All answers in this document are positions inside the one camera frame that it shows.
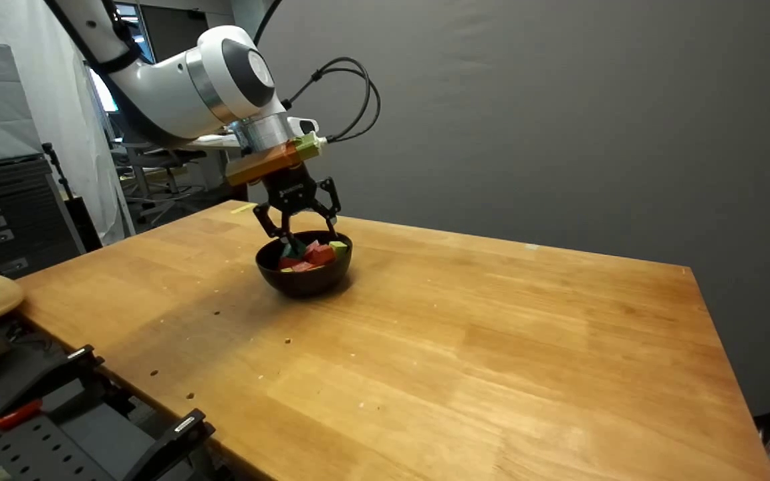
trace black bowl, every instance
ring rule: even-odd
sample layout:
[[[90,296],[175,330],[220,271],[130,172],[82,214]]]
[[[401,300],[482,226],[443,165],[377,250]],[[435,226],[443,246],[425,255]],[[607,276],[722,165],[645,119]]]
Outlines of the black bowl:
[[[348,244],[348,250],[333,252],[333,260],[317,271],[280,272],[277,262],[280,262],[282,244],[273,240],[273,244],[262,246],[256,252],[256,268],[273,288],[277,288],[288,296],[316,296],[316,294],[332,292],[340,282],[344,282],[344,276],[349,271],[349,260],[352,260],[352,240],[348,235],[333,234],[333,239],[332,239],[328,230],[308,230],[308,234],[297,234],[294,239],[300,239],[305,246],[313,240],[321,240],[321,244],[342,240],[342,244]]]

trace gray wall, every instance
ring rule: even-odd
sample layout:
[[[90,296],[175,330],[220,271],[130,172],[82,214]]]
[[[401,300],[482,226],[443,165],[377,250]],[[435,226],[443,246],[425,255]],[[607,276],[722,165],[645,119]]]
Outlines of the gray wall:
[[[693,266],[770,410],[770,2],[285,2],[265,53],[285,93],[333,53],[377,77],[379,128],[316,164],[348,214]]]

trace cable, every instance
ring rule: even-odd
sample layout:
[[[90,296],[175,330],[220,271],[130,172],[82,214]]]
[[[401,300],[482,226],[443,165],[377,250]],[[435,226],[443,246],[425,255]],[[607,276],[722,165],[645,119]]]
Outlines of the cable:
[[[268,13],[262,16],[262,22],[256,24],[256,32],[254,32],[254,45],[260,42],[262,32],[268,29],[269,18],[276,16],[280,0],[273,0],[273,5],[268,8]]]
[[[317,68],[317,69],[310,75],[310,80],[308,80],[297,93],[292,93],[292,96],[282,101],[282,107],[292,109],[292,105],[294,105],[313,84],[322,80],[326,75],[336,75],[336,72],[360,77],[363,87],[365,87],[365,91],[363,91],[363,105],[360,105],[359,116],[356,116],[342,131],[326,137],[328,145],[363,137],[365,131],[371,131],[371,128],[377,125],[377,120],[379,120],[379,116],[381,116],[381,93],[379,93],[377,84],[365,75],[363,65],[356,63],[352,57],[336,57],[336,59],[326,63],[322,68]],[[360,123],[360,119],[365,116],[371,96],[375,96],[375,116],[371,116],[371,120],[369,120],[360,131],[352,131],[352,128]]]

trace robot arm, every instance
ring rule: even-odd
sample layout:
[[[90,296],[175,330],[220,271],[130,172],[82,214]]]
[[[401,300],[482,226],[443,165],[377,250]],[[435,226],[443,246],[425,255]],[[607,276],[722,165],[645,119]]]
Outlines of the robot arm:
[[[143,140],[181,148],[237,120],[245,148],[260,153],[260,172],[248,183],[262,180],[268,187],[269,203],[256,208],[268,235],[288,239],[288,216],[308,208],[332,230],[340,211],[333,183],[313,183],[302,165],[322,145],[316,137],[317,125],[285,116],[245,29],[214,28],[195,48],[143,65],[109,0],[46,2]],[[332,206],[316,200],[317,187],[328,192]],[[265,214],[269,206],[280,211],[280,227]]]

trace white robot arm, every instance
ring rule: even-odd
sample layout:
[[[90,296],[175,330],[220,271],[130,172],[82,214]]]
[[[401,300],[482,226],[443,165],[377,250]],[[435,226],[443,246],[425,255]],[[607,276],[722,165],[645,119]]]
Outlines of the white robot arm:
[[[241,120],[245,145],[260,153],[317,128],[285,116],[262,53],[241,28],[214,28],[195,48],[143,65],[111,2],[46,2],[105,77],[130,128],[155,145],[179,148]]]

